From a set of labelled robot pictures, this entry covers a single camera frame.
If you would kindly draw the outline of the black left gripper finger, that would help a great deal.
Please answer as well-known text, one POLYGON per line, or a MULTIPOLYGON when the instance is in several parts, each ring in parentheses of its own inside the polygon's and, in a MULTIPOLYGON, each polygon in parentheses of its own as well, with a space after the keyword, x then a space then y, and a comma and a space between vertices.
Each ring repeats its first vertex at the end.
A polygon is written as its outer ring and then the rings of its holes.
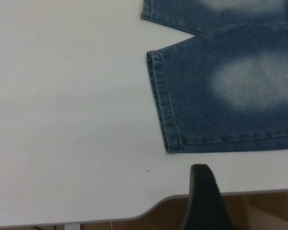
POLYGON ((233 229, 233 222, 226 209, 214 174, 206 164, 191 166, 189 203, 181 229, 233 229))

